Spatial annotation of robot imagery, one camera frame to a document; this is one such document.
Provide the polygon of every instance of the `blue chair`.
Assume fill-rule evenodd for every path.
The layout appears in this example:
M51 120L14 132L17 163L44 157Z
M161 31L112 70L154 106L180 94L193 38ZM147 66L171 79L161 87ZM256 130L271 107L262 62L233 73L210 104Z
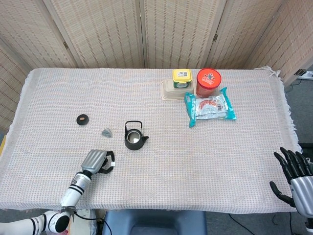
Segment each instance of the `blue chair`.
M207 235L204 211L108 211L113 235ZM104 224L102 235L110 235Z

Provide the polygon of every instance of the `plastic container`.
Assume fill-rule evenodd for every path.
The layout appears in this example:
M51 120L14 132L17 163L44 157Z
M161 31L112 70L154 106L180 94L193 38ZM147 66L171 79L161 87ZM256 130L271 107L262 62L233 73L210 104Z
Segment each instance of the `plastic container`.
M202 69L197 75L196 93L200 98L208 98L221 82L222 77L219 72L210 68Z
M191 81L192 77L190 70L173 70L174 88L186 88L189 86Z

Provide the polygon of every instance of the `red lid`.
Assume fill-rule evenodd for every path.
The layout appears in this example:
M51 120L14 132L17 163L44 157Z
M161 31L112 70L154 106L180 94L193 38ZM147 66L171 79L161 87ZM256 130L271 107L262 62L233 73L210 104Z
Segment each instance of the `red lid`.
M214 69L204 68L198 72L197 82L205 89L212 90L217 88L222 81L219 72Z

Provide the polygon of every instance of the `yellow lid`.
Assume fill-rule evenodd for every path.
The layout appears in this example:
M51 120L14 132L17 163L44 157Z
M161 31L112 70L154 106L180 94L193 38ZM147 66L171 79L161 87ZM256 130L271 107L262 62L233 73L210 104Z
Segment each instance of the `yellow lid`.
M187 69L173 70L173 81L179 83L191 82L191 71Z

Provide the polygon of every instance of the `woven panel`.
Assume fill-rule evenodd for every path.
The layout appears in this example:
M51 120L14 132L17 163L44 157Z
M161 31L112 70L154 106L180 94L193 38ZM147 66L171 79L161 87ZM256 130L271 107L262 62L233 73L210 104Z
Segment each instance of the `woven panel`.
M222 1L143 2L148 67L199 68Z
M0 129L7 132L11 125L25 78L25 71L0 46Z
M143 67L135 0L52 3L86 68Z
M59 210L87 153L103 149L114 151L116 167L92 177L78 208L294 211L269 186L290 194L273 152L299 149L282 83L264 70L219 72L238 119L189 128L184 101L161 99L172 70L33 70L0 158L0 208ZM87 125L76 123L80 114ZM128 120L149 136L140 150L124 144Z
M313 56L313 1L290 0L269 25L246 68L269 65L289 79Z
M206 66L242 69L282 0L227 1Z
M35 0L0 0L0 35L31 67L72 68Z

